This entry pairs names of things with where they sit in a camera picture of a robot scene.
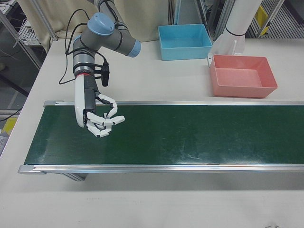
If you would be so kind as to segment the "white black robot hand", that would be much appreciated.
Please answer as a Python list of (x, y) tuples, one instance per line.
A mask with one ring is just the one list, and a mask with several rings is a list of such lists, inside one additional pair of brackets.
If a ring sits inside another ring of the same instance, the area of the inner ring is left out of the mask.
[[(110, 106), (103, 117), (95, 114), (96, 100)], [(116, 101), (100, 93), (95, 77), (87, 73), (76, 76), (74, 107), (78, 125), (87, 128), (95, 137), (108, 136), (114, 125), (125, 121), (123, 115), (115, 116), (118, 110)]]

